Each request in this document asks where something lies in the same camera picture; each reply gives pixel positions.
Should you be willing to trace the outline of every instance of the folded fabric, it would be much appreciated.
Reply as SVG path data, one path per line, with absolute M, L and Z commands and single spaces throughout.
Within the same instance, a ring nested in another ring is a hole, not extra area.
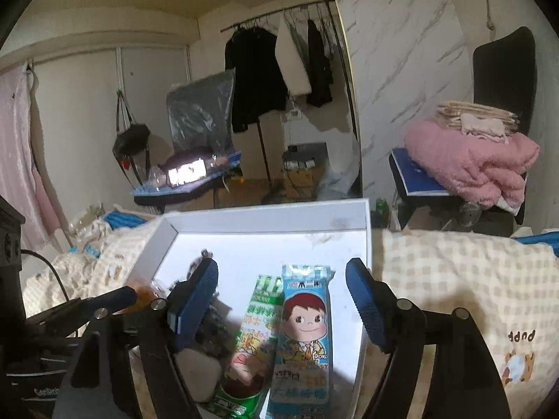
M 301 96 L 311 93 L 311 84 L 298 48 L 298 39 L 294 39 L 293 35 L 282 14 L 276 40 L 276 60 L 289 94 Z
M 464 113 L 480 119 L 498 119 L 504 124 L 507 135 L 513 134 L 518 129 L 518 117 L 508 110 L 454 100 L 437 105 L 437 116 L 448 127 L 460 129 L 460 116 Z
M 498 143 L 508 143 L 505 125 L 497 118 L 477 118 L 471 113 L 460 115 L 463 134 L 472 134 Z
M 538 158 L 539 146 L 521 133 L 509 143 L 464 135 L 425 120 L 413 124 L 404 141 L 409 156 L 445 189 L 466 201 L 490 208 L 502 197 L 511 207 L 524 201 L 526 172 Z

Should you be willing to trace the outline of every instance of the clothing rack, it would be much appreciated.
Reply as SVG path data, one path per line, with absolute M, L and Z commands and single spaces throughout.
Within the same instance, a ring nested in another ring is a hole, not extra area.
M 254 20 L 262 19 L 262 18 L 267 17 L 269 15 L 274 15 L 274 14 L 282 13 L 284 11 L 289 11 L 290 9 L 299 9 L 299 8 L 304 9 L 307 6 L 319 5 L 321 3 L 326 3 L 326 5 L 328 5 L 328 3 L 331 3 L 333 1 L 335 1 L 335 0 L 316 0 L 316 1 L 311 1 L 309 3 L 301 3 L 301 4 L 296 4 L 294 6 L 287 6 L 286 8 L 276 9 L 274 11 L 270 11 L 269 13 L 256 15 L 254 17 L 251 17 L 250 19 L 243 20 L 242 22 L 236 22 L 233 25 L 230 25 L 227 28 L 222 29 L 221 32 L 223 33 L 224 31 L 230 30 L 231 28 L 237 28 L 237 27 L 240 27 L 241 25 L 243 25 L 245 23 L 253 22 Z
M 334 15 L 332 14 L 332 9 L 330 8 L 330 3 L 331 2 L 335 2 L 335 0 L 315 0 L 315 1 L 310 1 L 307 3 L 301 3 L 301 4 L 297 4 L 297 5 L 293 5 L 293 6 L 286 6 L 286 8 L 280 8 L 280 9 L 276 9 L 274 11 L 270 11 L 264 14 L 260 14 L 260 15 L 256 15 L 254 17 L 250 17 L 249 19 L 245 19 L 242 20 L 241 22 L 236 22 L 226 28 L 223 28 L 221 30 L 221 32 L 225 32 L 227 30 L 230 30 L 231 28 L 238 28 L 241 27 L 242 25 L 244 25 L 245 23 L 250 23 L 253 22 L 254 20 L 258 20 L 258 19 L 262 19 L 264 17 L 268 17 L 270 15 L 273 14 L 278 14 L 284 11 L 289 11 L 291 9 L 307 9 L 309 6 L 312 5 L 316 5 L 318 6 L 319 4 L 323 4 L 326 6 L 326 10 L 328 11 L 328 18 L 330 19 L 330 22 L 332 24 L 332 29 L 334 30 L 334 36 L 336 38 L 336 44 L 337 44 L 337 51 L 340 55 L 340 61 L 342 62 L 342 70 L 344 72 L 344 80 L 346 81 L 346 92 L 348 95 L 348 103 L 349 103 L 349 111 L 351 114 L 351 127 L 353 128 L 353 134 L 356 137 L 356 140 L 359 140 L 359 137 L 357 135 L 357 123 L 356 123 L 356 117 L 355 117 L 355 108 L 353 105 L 353 96 L 351 94 L 351 86 L 349 85 L 349 75 L 348 75 L 348 70 L 346 67 L 346 60 L 344 58 L 344 52 L 342 49 L 342 44 L 340 43 L 340 37 L 337 33 L 337 28 L 336 28 L 336 23 L 334 20 Z M 272 177 L 270 176 L 270 170 L 268 168 L 268 158 L 266 156 L 266 148 L 264 146 L 264 140 L 262 138 L 262 130 L 260 127 L 260 121 L 258 121 L 256 123 L 258 125 L 258 135 L 260 137 L 260 146 L 262 148 L 262 155 L 264 156 L 264 164 L 266 166 L 266 175 L 268 176 L 268 182 L 270 183 L 270 185 L 272 185 Z M 361 178 L 361 168 L 359 170 L 359 176 L 357 177 L 356 183 L 354 184 L 353 187 L 357 186 L 358 192 L 360 194 L 360 197 L 363 196 L 363 183 L 362 183 L 362 178 Z

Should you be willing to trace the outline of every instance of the blue notebook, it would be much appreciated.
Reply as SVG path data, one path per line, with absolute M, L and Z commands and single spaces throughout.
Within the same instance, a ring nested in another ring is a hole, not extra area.
M 409 197 L 447 197 L 452 195 L 431 178 L 407 154 L 406 148 L 392 149 L 392 157 Z

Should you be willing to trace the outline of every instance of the beige checkered pillow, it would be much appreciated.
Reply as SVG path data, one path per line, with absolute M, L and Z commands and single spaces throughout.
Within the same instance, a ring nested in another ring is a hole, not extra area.
M 373 275 L 399 298 L 451 313 L 467 308 L 501 374 L 513 418 L 528 418 L 559 377 L 559 264 L 551 247 L 473 233 L 412 231 L 373 237 Z M 408 418 L 421 417 L 434 347 L 426 347 Z M 370 345 L 356 416 L 386 357 Z

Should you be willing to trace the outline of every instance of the white marble wall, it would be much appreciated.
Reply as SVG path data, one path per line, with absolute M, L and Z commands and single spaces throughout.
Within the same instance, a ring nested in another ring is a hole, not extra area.
M 466 42 L 451 0 L 336 0 L 356 92 L 363 195 L 392 200 L 390 149 L 445 99 L 471 100 Z

